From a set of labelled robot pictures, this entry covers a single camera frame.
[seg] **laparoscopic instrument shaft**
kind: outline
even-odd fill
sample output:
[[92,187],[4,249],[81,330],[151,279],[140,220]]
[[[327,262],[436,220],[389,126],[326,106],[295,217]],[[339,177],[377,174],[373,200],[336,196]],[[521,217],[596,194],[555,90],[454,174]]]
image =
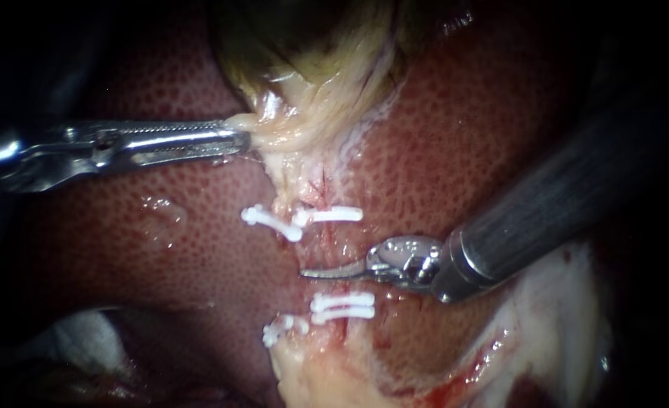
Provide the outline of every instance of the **laparoscopic instrument shaft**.
[[619,209],[668,165],[669,100],[644,90],[615,98],[450,233],[433,293],[456,302],[497,286]]

